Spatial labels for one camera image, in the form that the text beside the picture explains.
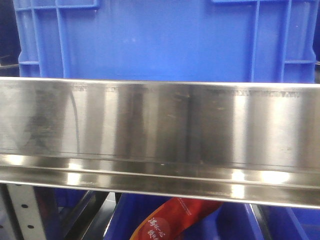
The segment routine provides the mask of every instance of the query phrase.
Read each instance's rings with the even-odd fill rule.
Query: red plastic bag
[[[174,240],[222,205],[219,201],[173,197],[151,213],[130,240]]]

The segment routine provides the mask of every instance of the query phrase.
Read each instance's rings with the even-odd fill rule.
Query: blue plastic crate
[[[318,0],[14,0],[25,77],[313,83]]]
[[[104,240],[128,240],[135,229],[169,197],[123,194]],[[184,240],[263,240],[249,204],[224,203],[183,233]]]
[[[264,206],[264,215],[274,240],[320,239],[320,210]]]
[[[55,200],[58,207],[73,208],[86,193],[85,190],[55,188]]]
[[[313,40],[313,49],[315,52],[316,59],[320,61],[320,9],[318,9],[318,15],[316,19],[315,25],[315,33],[314,33],[314,40]]]

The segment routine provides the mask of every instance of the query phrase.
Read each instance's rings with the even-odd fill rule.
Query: stainless steel shelf
[[[0,182],[320,208],[320,86],[0,78]]]

